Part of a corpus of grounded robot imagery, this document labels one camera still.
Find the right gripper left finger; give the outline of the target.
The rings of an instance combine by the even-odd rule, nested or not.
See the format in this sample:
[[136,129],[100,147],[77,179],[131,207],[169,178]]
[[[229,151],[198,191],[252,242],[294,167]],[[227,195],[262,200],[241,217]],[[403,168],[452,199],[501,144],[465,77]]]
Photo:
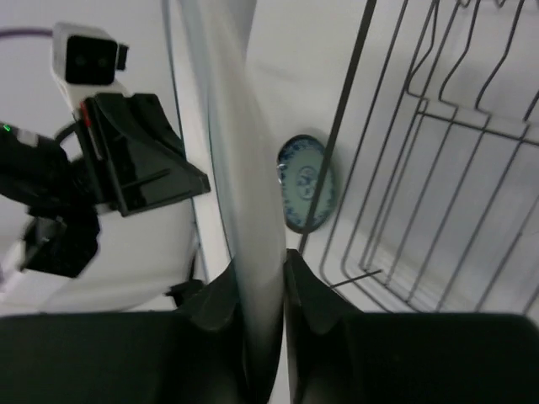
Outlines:
[[232,268],[174,311],[1,320],[4,403],[247,403]]

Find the teal patterned small plate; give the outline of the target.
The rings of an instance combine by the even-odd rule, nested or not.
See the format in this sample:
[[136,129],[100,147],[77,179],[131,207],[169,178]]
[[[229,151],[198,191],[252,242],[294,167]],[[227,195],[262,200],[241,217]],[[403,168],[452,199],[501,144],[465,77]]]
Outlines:
[[292,137],[279,151],[277,169],[286,225],[297,234],[316,231],[334,212],[338,183],[334,168],[329,166],[314,217],[311,222],[307,222],[324,153],[324,144],[310,135]]

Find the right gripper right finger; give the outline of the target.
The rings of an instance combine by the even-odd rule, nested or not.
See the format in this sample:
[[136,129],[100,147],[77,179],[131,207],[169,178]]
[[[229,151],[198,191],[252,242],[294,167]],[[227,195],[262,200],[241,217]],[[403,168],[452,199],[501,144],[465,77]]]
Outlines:
[[528,318],[366,312],[298,251],[284,270],[293,402],[537,402],[538,329]]

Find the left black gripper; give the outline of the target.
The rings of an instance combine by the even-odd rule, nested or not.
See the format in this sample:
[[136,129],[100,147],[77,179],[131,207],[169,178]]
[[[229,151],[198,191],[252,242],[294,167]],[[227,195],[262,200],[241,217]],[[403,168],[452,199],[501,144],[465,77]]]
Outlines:
[[[77,112],[77,139],[98,203],[127,217],[210,192],[157,95],[96,93]],[[2,124],[1,195],[31,216],[19,270],[76,278],[98,252],[98,214],[57,140]]]

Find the clear glass plate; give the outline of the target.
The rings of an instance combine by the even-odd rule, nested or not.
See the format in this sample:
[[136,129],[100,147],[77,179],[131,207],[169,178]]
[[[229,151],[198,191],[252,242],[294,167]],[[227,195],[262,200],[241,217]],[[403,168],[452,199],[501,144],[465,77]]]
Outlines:
[[272,137],[223,1],[165,1],[182,137],[211,191],[194,199],[208,279],[232,269],[249,398],[266,403],[280,361],[286,236]]

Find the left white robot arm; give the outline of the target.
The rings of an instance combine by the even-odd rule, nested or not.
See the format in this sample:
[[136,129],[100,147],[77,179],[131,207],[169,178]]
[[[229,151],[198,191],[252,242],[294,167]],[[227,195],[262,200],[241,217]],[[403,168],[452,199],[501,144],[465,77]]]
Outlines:
[[99,217],[124,217],[210,191],[157,95],[97,93],[54,138],[1,126],[1,193],[29,223],[3,265],[1,299],[40,308],[99,252]]

